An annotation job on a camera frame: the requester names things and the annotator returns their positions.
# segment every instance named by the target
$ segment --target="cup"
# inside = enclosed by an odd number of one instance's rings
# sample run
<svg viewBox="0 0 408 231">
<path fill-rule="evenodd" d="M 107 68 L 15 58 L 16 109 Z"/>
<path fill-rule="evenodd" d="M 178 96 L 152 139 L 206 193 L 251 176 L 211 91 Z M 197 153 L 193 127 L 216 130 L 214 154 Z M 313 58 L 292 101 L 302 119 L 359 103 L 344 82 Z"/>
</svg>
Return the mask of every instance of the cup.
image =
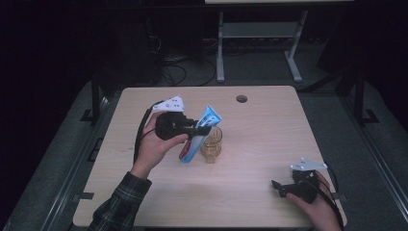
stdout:
<svg viewBox="0 0 408 231">
<path fill-rule="evenodd" d="M 221 152 L 222 131 L 218 127 L 213 127 L 207 139 L 200 147 L 201 154 L 205 157 L 208 164 L 216 162 L 216 157 Z"/>
</svg>

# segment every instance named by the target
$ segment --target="plaid sleeve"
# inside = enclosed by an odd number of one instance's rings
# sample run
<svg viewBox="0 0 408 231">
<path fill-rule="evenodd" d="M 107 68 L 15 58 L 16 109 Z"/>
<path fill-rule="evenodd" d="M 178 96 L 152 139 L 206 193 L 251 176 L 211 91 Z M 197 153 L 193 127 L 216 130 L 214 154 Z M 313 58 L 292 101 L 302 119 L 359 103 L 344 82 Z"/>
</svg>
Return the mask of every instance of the plaid sleeve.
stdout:
<svg viewBox="0 0 408 231">
<path fill-rule="evenodd" d="M 151 184 L 127 172 L 112 197 L 93 213 L 88 230 L 132 230 L 136 213 Z"/>
</svg>

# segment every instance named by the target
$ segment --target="floor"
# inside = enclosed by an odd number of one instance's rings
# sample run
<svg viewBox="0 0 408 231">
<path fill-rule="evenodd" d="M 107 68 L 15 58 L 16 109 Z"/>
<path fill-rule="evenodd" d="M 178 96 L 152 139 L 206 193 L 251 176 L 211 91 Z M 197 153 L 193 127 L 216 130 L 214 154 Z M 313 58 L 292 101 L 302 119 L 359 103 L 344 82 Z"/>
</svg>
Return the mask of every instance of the floor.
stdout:
<svg viewBox="0 0 408 231">
<path fill-rule="evenodd" d="M 209 82 L 205 86 L 289 85 L 301 90 L 328 75 L 316 67 L 323 43 L 299 45 L 295 60 L 304 80 L 295 83 L 283 55 L 290 41 L 254 42 L 256 45 L 246 46 L 245 52 L 237 48 L 225 56 L 224 83 L 214 79 L 216 55 L 209 52 L 205 61 L 177 63 L 187 73 L 177 86 Z M 182 56 L 171 54 L 173 60 Z M 169 65 L 155 87 L 179 82 L 185 75 L 183 69 Z M 337 84 L 333 81 L 298 96 L 322 157 L 334 170 L 332 179 L 337 179 L 339 193 L 346 197 L 342 202 L 347 216 L 345 230 L 408 230 L 404 207 L 408 135 L 370 84 L 365 84 L 364 106 L 373 110 L 380 122 L 361 127 L 353 116 L 353 91 L 340 97 L 334 92 Z M 84 111 L 91 108 L 90 83 L 84 86 L 15 207 L 9 230 L 85 229 L 72 224 L 72 217 L 93 166 L 89 155 L 103 139 L 119 97 L 120 90 L 106 98 L 101 103 L 101 117 L 90 125 L 81 121 Z"/>
</svg>

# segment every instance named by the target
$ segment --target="hand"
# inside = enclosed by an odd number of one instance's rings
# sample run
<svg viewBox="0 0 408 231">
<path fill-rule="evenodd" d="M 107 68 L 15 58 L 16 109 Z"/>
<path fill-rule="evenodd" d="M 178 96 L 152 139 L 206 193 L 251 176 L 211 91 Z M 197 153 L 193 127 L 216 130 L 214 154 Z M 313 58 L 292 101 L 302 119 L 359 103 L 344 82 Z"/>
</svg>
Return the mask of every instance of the hand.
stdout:
<svg viewBox="0 0 408 231">
<path fill-rule="evenodd" d="M 163 159 L 167 151 L 188 138 L 187 134 L 176 136 L 167 141 L 158 138 L 153 129 L 156 127 L 156 119 L 160 114 L 162 113 L 153 114 L 143 128 L 144 137 L 140 143 L 139 155 L 130 171 L 140 179 L 147 179 L 150 170 Z"/>
<path fill-rule="evenodd" d="M 327 180 L 321 175 L 320 172 L 316 171 L 318 179 L 320 182 L 324 183 L 328 188 L 330 188 Z M 330 191 L 320 183 L 320 189 L 329 197 Z M 301 198 L 297 197 L 292 193 L 288 193 L 286 197 L 293 201 L 294 204 L 300 207 L 310 218 L 312 223 L 315 225 L 319 231 L 336 231 L 341 230 L 339 222 L 337 221 L 336 214 L 327 202 L 321 197 L 320 194 L 316 197 L 312 204 L 306 203 Z"/>
</svg>

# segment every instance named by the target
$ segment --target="gray carpet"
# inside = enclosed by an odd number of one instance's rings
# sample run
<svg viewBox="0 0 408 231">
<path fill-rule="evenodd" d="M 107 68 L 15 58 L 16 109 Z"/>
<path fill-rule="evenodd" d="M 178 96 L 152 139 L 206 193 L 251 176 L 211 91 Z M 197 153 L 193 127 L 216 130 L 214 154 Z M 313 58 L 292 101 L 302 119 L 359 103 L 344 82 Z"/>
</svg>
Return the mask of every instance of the gray carpet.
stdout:
<svg viewBox="0 0 408 231">
<path fill-rule="evenodd" d="M 323 78 L 327 73 L 316 67 L 323 45 L 302 44 L 295 56 L 304 81 L 296 84 L 282 53 L 285 45 L 271 52 L 258 49 L 241 56 L 226 56 L 223 86 L 290 85 L 302 89 Z M 215 55 L 207 60 L 215 63 Z M 198 86 L 211 79 L 213 67 L 206 62 L 179 63 L 188 76 L 180 86 Z M 169 69 L 173 77 L 182 72 Z M 408 224 L 390 193 L 381 170 L 367 144 L 368 133 L 392 170 L 395 179 L 407 193 L 407 133 L 387 110 L 378 92 L 366 85 L 365 106 L 373 109 L 380 123 L 359 127 L 349 109 L 352 95 L 340 98 L 333 93 L 332 82 L 315 93 L 301 93 L 300 101 L 310 122 L 324 160 L 333 168 L 348 219 L 345 230 L 408 230 Z M 213 79 L 208 86 L 218 86 Z M 165 87 L 162 80 L 156 87 Z M 95 126 L 80 121 L 90 109 L 90 84 L 84 86 L 60 131 L 49 146 L 41 164 L 11 217 L 11 230 L 83 230 L 71 224 L 77 206 L 76 195 L 83 191 L 92 162 L 88 156 L 98 138 L 103 138 L 120 92 L 108 99 L 102 117 Z"/>
</svg>

